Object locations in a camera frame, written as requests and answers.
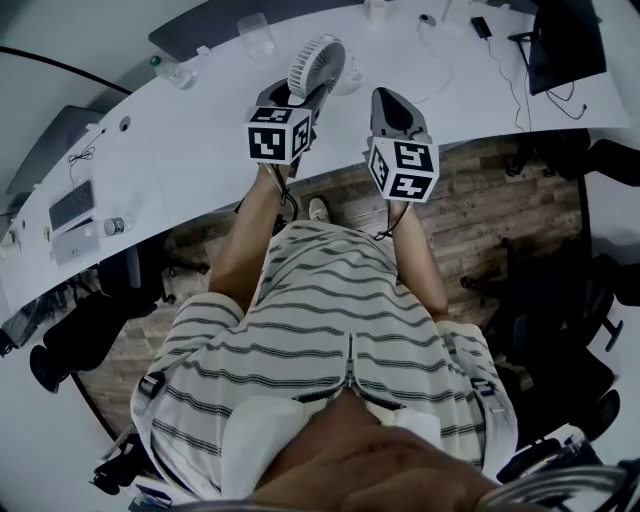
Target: white wall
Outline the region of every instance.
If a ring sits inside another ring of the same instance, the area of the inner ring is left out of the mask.
[[[594,0],[594,4],[605,20],[601,31],[607,64],[632,126],[629,130],[594,130],[592,135],[640,149],[640,15],[628,0]],[[587,189],[594,253],[607,253],[623,264],[640,263],[640,189],[600,174],[587,175]],[[616,301],[609,319],[616,325],[620,320],[625,324],[613,351],[604,352],[609,340],[604,329],[590,348],[619,376],[614,387],[620,392],[622,406],[616,422],[594,446],[605,462],[615,464],[640,457],[640,308]]]
[[[0,0],[0,45],[78,67],[128,89],[153,77],[147,36],[203,0]],[[65,105],[108,110],[124,96],[38,62],[0,54],[0,213],[28,151]]]
[[[129,495],[88,483],[109,436],[70,378],[57,395],[38,384],[31,346],[0,359],[0,504],[7,512],[124,512]]]
[[[629,130],[594,130],[593,134],[640,149],[640,14],[629,0],[593,0],[598,15],[607,67],[631,118]]]

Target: water bottle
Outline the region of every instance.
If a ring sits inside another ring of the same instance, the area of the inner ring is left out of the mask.
[[[96,220],[83,226],[84,234],[91,236],[95,230],[100,238],[121,235],[133,229],[133,218],[130,215],[111,217],[105,220]]]
[[[171,82],[178,89],[183,91],[187,90],[195,82],[194,74],[175,61],[162,59],[155,55],[151,58],[150,63],[151,66],[153,66],[156,75],[164,78],[168,82]]]

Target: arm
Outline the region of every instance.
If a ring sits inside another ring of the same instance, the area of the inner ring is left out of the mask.
[[[405,202],[391,202],[389,208],[392,224],[405,207]],[[407,210],[393,230],[393,244],[400,280],[418,298],[435,322],[447,320],[447,292],[431,253],[427,235],[413,208]]]
[[[289,166],[280,166],[285,181],[289,170]],[[245,313],[258,286],[278,211],[280,191],[261,165],[222,251],[211,262],[209,291],[233,299]]]

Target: white sneaker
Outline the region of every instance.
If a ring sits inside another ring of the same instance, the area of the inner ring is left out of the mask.
[[[327,205],[319,197],[314,197],[309,203],[309,219],[316,222],[331,224]]]

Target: cable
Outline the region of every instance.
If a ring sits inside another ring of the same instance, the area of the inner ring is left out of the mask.
[[[453,81],[453,77],[454,77],[454,72],[453,72],[453,68],[451,67],[451,64],[449,64],[446,60],[441,59],[439,57],[436,57],[433,52],[431,51],[431,48],[429,48],[429,45],[427,44],[427,42],[422,39],[422,33],[420,32],[420,25],[418,25],[418,38],[420,39],[420,42],[424,45],[424,47],[427,49],[427,51],[429,52],[429,56],[433,59],[433,60],[437,60],[442,62],[445,66],[447,66],[447,68],[449,69],[449,79],[447,80],[447,83],[445,83],[438,92],[436,92],[435,94],[431,94],[429,96],[427,96],[424,99],[421,99],[420,101],[412,101],[412,103],[414,105],[419,105],[420,103],[424,103],[425,101],[430,100],[431,98],[434,98],[436,96],[438,96],[438,94],[441,94],[442,92],[444,92],[444,90],[449,87],[449,84]]]
[[[568,98],[563,98],[562,96],[557,95],[555,92],[553,91],[549,91],[549,94],[551,94],[552,96],[555,96],[556,98],[558,98],[560,101],[570,101],[571,98],[573,98],[573,93],[576,90],[576,83],[575,82],[571,82],[571,92],[569,93],[569,97]]]
[[[551,103],[553,103],[556,107],[558,107],[564,115],[566,115],[567,117],[570,117],[574,121],[579,121],[580,119],[582,119],[584,117],[584,114],[587,111],[587,105],[585,104],[585,105],[582,105],[582,112],[578,116],[572,116],[571,114],[569,114],[569,112],[563,109],[558,103],[556,103],[556,101],[549,94],[549,91],[545,91],[545,94],[547,95],[547,98],[549,98],[549,101]]]
[[[404,214],[407,213],[407,210],[409,209],[410,205],[411,205],[411,203],[409,201],[407,201],[407,205],[404,207],[404,210],[402,210],[402,213],[400,214],[400,216],[393,223],[393,226],[389,226],[389,224],[391,223],[391,202],[387,201],[387,229],[385,231],[379,231],[378,234],[373,237],[373,239],[377,240],[377,241],[380,241],[383,238],[391,236],[391,232],[400,223],[400,221],[402,220],[402,217],[404,217]]]
[[[107,82],[106,80],[98,76],[92,75],[91,73],[87,73],[86,71],[74,68],[73,66],[63,64],[62,62],[58,62],[53,59],[49,59],[48,57],[43,57],[41,55],[36,55],[35,53],[29,53],[22,50],[16,50],[15,48],[9,48],[7,46],[0,46],[0,53],[8,53],[9,55],[15,55],[16,57],[24,57],[25,59],[43,62],[44,64],[49,64],[50,66],[64,69],[65,71],[69,71],[70,73],[75,73],[76,75],[80,75],[84,78],[88,78],[89,80],[93,80],[94,82],[98,82],[99,84],[111,87],[112,89],[121,92],[122,94],[126,94],[127,96],[131,94],[131,91],[128,91],[127,89],[120,87],[119,85],[112,84],[111,82]]]
[[[73,182],[73,176],[71,175],[71,170],[73,166],[78,163],[78,160],[93,160],[93,154],[96,152],[96,148],[91,146],[98,137],[100,137],[103,133],[107,131],[106,128],[103,128],[102,131],[96,135],[89,144],[87,144],[84,149],[80,152],[79,155],[69,155],[67,158],[67,163],[69,164],[69,179],[71,179],[71,186],[75,188],[75,183]]]
[[[531,127],[531,107],[529,106],[529,90],[527,89],[527,79],[529,78],[529,70],[524,74],[524,99],[527,100],[527,116],[529,117],[529,133],[533,131]]]
[[[266,164],[267,169],[270,171],[269,174],[276,180],[276,184],[278,185],[278,189],[280,190],[280,205],[284,206],[287,201],[291,203],[293,207],[293,215],[291,216],[291,222],[298,218],[298,202],[295,198],[289,193],[289,189],[284,183],[282,179],[282,175],[280,174],[280,166],[278,164]]]
[[[518,101],[516,93],[513,90],[513,82],[509,80],[502,72],[502,62],[500,62],[500,59],[498,59],[495,55],[493,55],[493,53],[491,53],[491,41],[489,41],[489,38],[486,38],[485,41],[487,42],[487,47],[489,48],[489,55],[491,55],[491,58],[498,63],[498,72],[500,73],[500,76],[502,76],[502,78],[504,78],[509,83],[509,88],[511,89],[511,95],[513,96],[513,99],[516,100],[516,103],[518,104],[518,111],[516,112],[516,119],[514,121],[514,124],[516,125],[517,128],[520,128],[522,133],[527,133],[525,129],[518,124],[518,116],[520,115],[520,111],[522,110],[522,104],[520,103],[520,101]]]

